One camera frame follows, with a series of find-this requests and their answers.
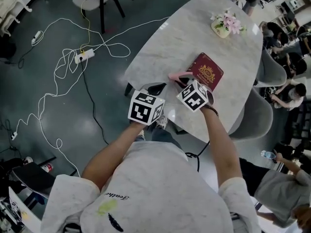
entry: table leg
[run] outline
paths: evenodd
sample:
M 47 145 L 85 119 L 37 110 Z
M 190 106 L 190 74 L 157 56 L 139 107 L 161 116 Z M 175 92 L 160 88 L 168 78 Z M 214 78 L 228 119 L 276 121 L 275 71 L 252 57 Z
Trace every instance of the table leg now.
M 133 89 L 132 85 L 130 83 L 127 83 L 124 95 L 127 96 L 131 92 L 132 89 Z

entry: black pants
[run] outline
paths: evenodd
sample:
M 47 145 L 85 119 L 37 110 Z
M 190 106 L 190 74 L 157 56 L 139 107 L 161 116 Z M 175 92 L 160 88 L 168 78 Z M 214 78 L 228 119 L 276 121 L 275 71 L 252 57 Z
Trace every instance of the black pants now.
M 266 175 L 269 169 L 256 166 L 242 158 L 240 158 L 240 166 L 243 178 L 247 185 L 247 191 L 249 195 L 253 197 L 262 178 Z

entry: concrete floor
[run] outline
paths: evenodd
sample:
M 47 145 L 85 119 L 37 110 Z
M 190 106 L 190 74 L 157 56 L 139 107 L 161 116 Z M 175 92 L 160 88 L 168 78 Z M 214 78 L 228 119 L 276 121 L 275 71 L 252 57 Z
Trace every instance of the concrete floor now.
M 124 30 L 155 19 L 161 19 L 173 14 L 189 0 L 119 0 L 126 17 L 122 19 L 113 1 L 105 6 L 105 25 L 107 33 L 104 39 L 123 32 Z M 25 13 L 21 24 L 15 27 L 12 40 L 17 45 L 17 52 L 12 61 L 18 58 L 31 47 L 31 39 L 38 30 L 45 28 L 58 18 L 68 18 L 75 23 L 87 27 L 87 21 L 80 14 L 71 0 L 36 0 L 30 6 L 32 13 Z M 91 21 L 91 29 L 100 31 L 99 10 L 87 12 Z M 127 112 L 130 98 L 126 98 L 124 88 L 126 81 L 123 74 L 133 58 L 157 30 L 162 22 L 153 22 L 148 25 L 128 31 L 116 37 L 111 43 L 123 43 L 131 49 L 127 58 L 113 58 L 106 48 L 96 52 L 89 60 L 86 70 L 86 79 L 93 99 L 96 102 L 96 117 L 104 128 L 105 138 L 113 141 L 128 125 Z M 9 119 L 15 131 L 20 118 L 26 120 L 29 113 L 37 114 L 38 100 L 48 92 L 55 92 L 53 72 L 58 59 L 62 56 L 62 49 L 77 49 L 82 43 L 88 42 L 87 31 L 67 21 L 59 21 L 51 26 L 44 39 L 25 58 L 23 69 L 0 64 L 0 95 L 1 118 Z M 91 35 L 91 44 L 99 44 L 100 38 Z M 122 46 L 112 46 L 115 55 L 125 55 L 127 50 Z M 63 75 L 65 69 L 59 70 Z M 79 73 L 68 74 L 64 80 L 58 80 L 60 93 L 64 93 L 75 82 Z M 271 150 L 281 139 L 287 112 L 274 110 L 274 122 L 269 133 L 261 139 L 237 142 L 236 146 L 241 157 L 259 166 L 271 167 L 270 160 L 262 158 L 262 150 Z M 92 103 L 87 95 L 85 85 L 80 80 L 66 95 L 60 98 L 47 97 L 45 112 L 42 118 L 44 132 L 55 145 L 57 138 L 63 140 L 61 150 L 76 164 L 82 172 L 90 158 L 105 147 L 101 131 L 92 117 Z M 174 138 L 181 144 L 185 152 L 198 153 L 204 142 L 192 135 L 175 135 Z M 18 136 L 13 145 L 20 149 L 23 157 L 31 156 L 36 163 L 40 163 L 56 156 L 53 161 L 53 175 L 70 174 L 74 168 L 65 160 L 58 150 L 51 148 L 45 141 L 38 121 L 32 117 L 29 125 L 21 124 Z M 0 131 L 0 149 L 9 146 L 6 131 Z M 14 153 L 7 151 L 0 158 L 9 159 Z M 205 151 L 201 159 L 200 174 L 208 184 L 217 189 L 215 167 L 211 156 Z M 190 159 L 196 168 L 196 160 Z

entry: power strip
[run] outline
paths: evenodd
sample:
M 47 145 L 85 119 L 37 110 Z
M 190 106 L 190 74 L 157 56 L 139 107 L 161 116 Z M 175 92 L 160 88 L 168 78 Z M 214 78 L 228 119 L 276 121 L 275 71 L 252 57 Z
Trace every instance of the power strip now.
M 76 64 L 79 64 L 80 62 L 83 62 L 84 60 L 87 60 L 89 58 L 92 58 L 95 56 L 94 50 L 93 49 L 89 49 L 83 53 L 80 53 L 78 55 L 74 56 L 74 61 Z

